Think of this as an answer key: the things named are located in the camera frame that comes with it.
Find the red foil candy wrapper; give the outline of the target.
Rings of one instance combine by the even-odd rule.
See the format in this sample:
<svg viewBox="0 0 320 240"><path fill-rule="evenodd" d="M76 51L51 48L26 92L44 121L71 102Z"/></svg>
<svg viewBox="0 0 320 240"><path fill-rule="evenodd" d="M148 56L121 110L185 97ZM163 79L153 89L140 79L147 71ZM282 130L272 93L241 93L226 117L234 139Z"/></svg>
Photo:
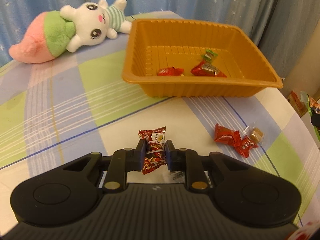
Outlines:
<svg viewBox="0 0 320 240"><path fill-rule="evenodd" d="M238 147L241 142L240 132L216 124L214 141L232 147Z"/></svg>

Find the red candy wrapper white logo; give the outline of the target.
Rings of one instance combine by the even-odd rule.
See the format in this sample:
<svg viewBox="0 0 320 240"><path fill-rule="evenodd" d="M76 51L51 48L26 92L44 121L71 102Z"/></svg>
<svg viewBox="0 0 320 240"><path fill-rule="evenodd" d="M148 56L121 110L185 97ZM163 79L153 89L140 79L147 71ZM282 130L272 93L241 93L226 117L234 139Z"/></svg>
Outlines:
<svg viewBox="0 0 320 240"><path fill-rule="evenodd" d="M249 152L253 148L258 148L258 145L252 141L248 136L244 136L240 141L239 146L236 146L235 151L244 158L249 157Z"/></svg>

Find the brown candy clear wrapper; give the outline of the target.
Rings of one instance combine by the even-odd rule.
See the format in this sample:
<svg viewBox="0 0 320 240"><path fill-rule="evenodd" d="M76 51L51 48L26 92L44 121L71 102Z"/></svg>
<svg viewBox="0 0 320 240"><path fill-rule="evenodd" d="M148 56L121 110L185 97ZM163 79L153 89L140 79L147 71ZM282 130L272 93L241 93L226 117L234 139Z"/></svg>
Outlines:
<svg viewBox="0 0 320 240"><path fill-rule="evenodd" d="M265 134L262 130L256 125L255 122L247 125L244 129L244 135L252 140L255 144L261 143L264 139Z"/></svg>

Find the red crinkled candy wrapper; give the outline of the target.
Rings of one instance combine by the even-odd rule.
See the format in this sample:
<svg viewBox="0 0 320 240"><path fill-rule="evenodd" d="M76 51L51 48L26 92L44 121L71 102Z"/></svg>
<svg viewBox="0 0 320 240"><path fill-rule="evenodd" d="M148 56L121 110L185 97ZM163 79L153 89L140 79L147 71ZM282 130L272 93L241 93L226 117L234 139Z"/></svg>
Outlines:
<svg viewBox="0 0 320 240"><path fill-rule="evenodd" d="M184 73L183 68L167 67L161 68L158 72L158 76L182 76Z"/></svg>

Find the clear black seaweed packet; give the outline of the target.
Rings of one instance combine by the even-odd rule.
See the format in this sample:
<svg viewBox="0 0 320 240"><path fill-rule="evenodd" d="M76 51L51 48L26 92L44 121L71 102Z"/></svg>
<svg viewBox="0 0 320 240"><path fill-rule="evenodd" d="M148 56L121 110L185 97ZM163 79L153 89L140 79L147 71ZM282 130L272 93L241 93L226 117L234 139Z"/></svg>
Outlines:
<svg viewBox="0 0 320 240"><path fill-rule="evenodd" d="M175 172L165 172L163 174L163 180L165 183L185 183L185 175L182 171L175 171Z"/></svg>

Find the green candy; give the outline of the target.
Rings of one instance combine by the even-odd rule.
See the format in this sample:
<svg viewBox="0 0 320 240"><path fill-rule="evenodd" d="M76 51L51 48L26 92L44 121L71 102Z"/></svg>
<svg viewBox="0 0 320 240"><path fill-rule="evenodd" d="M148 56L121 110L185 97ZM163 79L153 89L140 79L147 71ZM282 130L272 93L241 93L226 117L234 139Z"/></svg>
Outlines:
<svg viewBox="0 0 320 240"><path fill-rule="evenodd" d="M209 62L209 63L212 63L212 61L214 59L216 59L218 56L217 53L213 52L212 50L210 49L206 49L205 50L205 53L203 55L201 55L201 57L203 58L204 61L206 62Z"/></svg>

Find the checkered pastel tablecloth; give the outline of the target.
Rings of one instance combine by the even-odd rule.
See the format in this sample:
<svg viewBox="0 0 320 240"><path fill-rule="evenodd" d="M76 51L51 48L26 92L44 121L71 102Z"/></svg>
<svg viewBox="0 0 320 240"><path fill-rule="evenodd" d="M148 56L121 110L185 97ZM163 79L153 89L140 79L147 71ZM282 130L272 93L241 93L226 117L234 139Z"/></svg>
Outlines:
<svg viewBox="0 0 320 240"><path fill-rule="evenodd" d="M129 20L176 19L173 12ZM135 148L140 130L166 127L176 148L220 152L286 179L302 203L295 223L319 220L319 148L278 88L248 97L151 97L123 80L129 35L83 46L52 61L11 61L1 68L1 234L17 224L10 195L21 182L92 152ZM214 141L215 125L265 134L244 158Z"/></svg>

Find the orange plastic tray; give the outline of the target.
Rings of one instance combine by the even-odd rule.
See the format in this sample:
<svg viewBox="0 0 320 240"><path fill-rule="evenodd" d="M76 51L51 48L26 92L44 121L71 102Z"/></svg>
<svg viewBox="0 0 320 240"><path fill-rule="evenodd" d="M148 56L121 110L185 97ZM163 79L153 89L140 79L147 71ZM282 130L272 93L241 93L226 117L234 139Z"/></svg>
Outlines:
<svg viewBox="0 0 320 240"><path fill-rule="evenodd" d="M206 49L227 77L195 76ZM183 68L182 76L158 76L161 68ZM151 97L248 97L282 80L263 53L238 27L184 19L138 19L132 24L122 72Z"/></svg>

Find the white bunny carrot plush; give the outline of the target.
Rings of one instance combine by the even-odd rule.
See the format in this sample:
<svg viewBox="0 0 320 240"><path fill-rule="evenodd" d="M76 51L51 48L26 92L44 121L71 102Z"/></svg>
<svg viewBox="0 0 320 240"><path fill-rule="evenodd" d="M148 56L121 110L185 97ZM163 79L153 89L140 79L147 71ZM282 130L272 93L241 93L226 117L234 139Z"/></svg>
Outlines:
<svg viewBox="0 0 320 240"><path fill-rule="evenodd" d="M95 46L118 33L128 34L132 23L125 17L126 0L86 2L78 8L65 5L59 11L39 14L27 28L21 42L9 48L9 55L23 63L51 61L65 51Z"/></svg>

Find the grey lace-trimmed curtain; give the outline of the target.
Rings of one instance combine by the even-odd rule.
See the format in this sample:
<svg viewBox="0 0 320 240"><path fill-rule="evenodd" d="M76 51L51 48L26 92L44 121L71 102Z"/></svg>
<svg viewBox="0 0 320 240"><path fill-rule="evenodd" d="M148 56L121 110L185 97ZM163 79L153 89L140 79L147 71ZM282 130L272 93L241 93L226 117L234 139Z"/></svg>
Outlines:
<svg viewBox="0 0 320 240"><path fill-rule="evenodd" d="M319 0L277 1L259 48L280 77L294 68L318 21Z"/></svg>

